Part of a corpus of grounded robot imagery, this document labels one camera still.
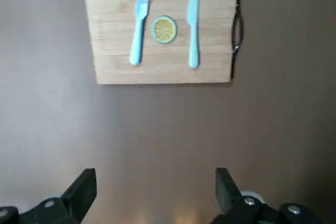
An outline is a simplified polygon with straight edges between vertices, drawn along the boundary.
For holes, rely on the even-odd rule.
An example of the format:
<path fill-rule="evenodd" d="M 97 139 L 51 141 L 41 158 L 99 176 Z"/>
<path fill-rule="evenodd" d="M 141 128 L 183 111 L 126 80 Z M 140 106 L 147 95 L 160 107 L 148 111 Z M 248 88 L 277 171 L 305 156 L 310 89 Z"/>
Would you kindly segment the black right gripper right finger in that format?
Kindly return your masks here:
<path fill-rule="evenodd" d="M 216 169 L 215 187 L 221 212 L 211 223 L 323 223 L 305 205 L 286 203 L 275 209 L 260 194 L 239 190 L 227 168 Z"/>

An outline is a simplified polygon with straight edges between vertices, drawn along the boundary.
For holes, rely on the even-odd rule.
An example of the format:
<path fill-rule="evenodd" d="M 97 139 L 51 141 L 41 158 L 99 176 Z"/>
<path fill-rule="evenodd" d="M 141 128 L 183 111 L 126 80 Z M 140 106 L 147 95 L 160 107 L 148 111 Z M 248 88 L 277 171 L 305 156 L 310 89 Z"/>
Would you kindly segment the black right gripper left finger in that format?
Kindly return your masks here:
<path fill-rule="evenodd" d="M 1 223 L 82 223 L 96 197 L 96 170 L 86 168 L 60 197 L 47 198 L 23 213 L 15 206 L 1 206 Z"/>

